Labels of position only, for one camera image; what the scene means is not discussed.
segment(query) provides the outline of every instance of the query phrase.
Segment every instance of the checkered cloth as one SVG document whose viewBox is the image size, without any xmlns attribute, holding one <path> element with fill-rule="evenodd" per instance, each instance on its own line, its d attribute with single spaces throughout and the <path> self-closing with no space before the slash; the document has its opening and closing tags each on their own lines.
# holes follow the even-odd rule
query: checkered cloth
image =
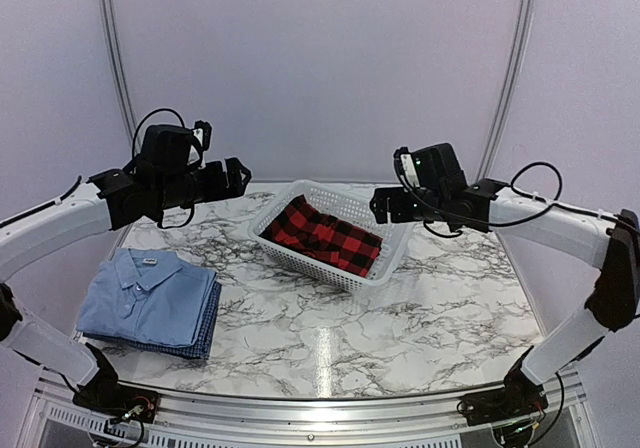
<svg viewBox="0 0 640 448">
<path fill-rule="evenodd" d="M 202 312 L 202 322 L 198 337 L 192 346 L 176 348 L 171 346 L 152 345 L 149 343 L 140 343 L 139 341 L 127 340 L 126 338 L 116 338 L 112 336 L 92 335 L 84 333 L 87 338 L 94 340 L 108 341 L 110 343 L 122 343 L 138 350 L 153 351 L 156 353 L 167 353 L 169 355 L 180 356 L 187 359 L 206 359 L 211 351 L 211 342 L 213 340 L 213 328 L 216 324 L 216 315 L 218 313 L 218 301 L 220 299 L 221 286 L 217 281 L 214 282 L 207 300 L 207 305 Z"/>
<path fill-rule="evenodd" d="M 382 245 L 379 236 L 318 212 L 304 195 L 291 200 L 260 236 L 362 277 L 367 276 Z"/>
</svg>

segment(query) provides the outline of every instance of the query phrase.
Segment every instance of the white wall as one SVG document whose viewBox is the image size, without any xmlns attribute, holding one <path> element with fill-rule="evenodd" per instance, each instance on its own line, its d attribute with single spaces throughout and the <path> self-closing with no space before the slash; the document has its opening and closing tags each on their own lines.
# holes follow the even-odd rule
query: white wall
<svg viewBox="0 0 640 448">
<path fill-rule="evenodd" d="M 640 0 L 536 0 L 524 68 L 492 176 L 551 161 L 563 199 L 640 212 Z M 523 182 L 554 191 L 539 172 Z M 595 270 L 549 249 L 507 239 L 545 326 L 591 292 Z M 640 323 L 612 334 L 580 366 L 604 446 L 638 446 Z"/>
<path fill-rule="evenodd" d="M 0 126 L 0 219 L 66 191 L 79 174 L 127 161 L 98 0 L 0 0 Z M 114 240 L 84 240 L 9 284 L 34 312 L 71 333 Z M 0 358 L 0 446 L 11 447 L 24 401 L 16 397 L 37 376 L 6 349 Z"/>
<path fill-rule="evenodd" d="M 519 0 L 115 0 L 133 105 L 216 127 L 258 179 L 391 180 L 452 141 L 477 171 Z"/>
</svg>

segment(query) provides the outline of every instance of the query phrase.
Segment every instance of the laundry basket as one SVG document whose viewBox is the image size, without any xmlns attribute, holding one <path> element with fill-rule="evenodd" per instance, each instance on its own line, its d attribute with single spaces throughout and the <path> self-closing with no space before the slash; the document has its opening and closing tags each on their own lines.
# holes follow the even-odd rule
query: laundry basket
<svg viewBox="0 0 640 448">
<path fill-rule="evenodd" d="M 260 236 L 289 202 L 300 195 L 304 195 L 307 202 L 321 213 L 348 221 L 382 238 L 380 254 L 366 278 L 301 255 Z M 249 225 L 249 236 L 258 242 L 270 257 L 288 268 L 339 286 L 351 293 L 373 291 L 382 287 L 398 266 L 410 235 L 409 225 L 377 224 L 369 209 L 369 200 L 308 180 L 295 181 L 283 189 Z"/>
</svg>

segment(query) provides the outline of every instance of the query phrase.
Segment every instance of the marble table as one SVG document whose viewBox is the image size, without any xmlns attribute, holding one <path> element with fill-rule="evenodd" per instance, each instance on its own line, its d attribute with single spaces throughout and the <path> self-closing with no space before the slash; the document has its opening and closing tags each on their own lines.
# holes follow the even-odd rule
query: marble table
<svg viewBox="0 0 640 448">
<path fill-rule="evenodd" d="M 388 286 L 353 296 L 269 259 L 250 220 L 284 184 L 198 206 L 193 222 L 136 223 L 123 246 L 174 250 L 223 286 L 208 360 L 100 344 L 121 379 L 223 395 L 354 398 L 433 392 L 501 379 L 539 339 L 502 246 L 468 231 L 440 239 L 416 224 Z M 345 185 L 365 196 L 372 185 Z M 183 212 L 169 214 L 179 224 Z"/>
</svg>

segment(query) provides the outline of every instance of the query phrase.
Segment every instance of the stack of folded clothes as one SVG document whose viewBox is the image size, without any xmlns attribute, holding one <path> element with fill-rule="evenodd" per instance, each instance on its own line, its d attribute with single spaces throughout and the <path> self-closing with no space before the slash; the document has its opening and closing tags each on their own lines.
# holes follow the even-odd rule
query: stack of folded clothes
<svg viewBox="0 0 640 448">
<path fill-rule="evenodd" d="M 78 330 L 141 350 L 207 358 L 220 290 L 214 271 L 173 252 L 119 249 L 91 282 Z"/>
<path fill-rule="evenodd" d="M 382 246 L 379 236 L 320 213 L 304 195 L 291 200 L 260 236 L 362 277 L 369 273 Z"/>
</svg>

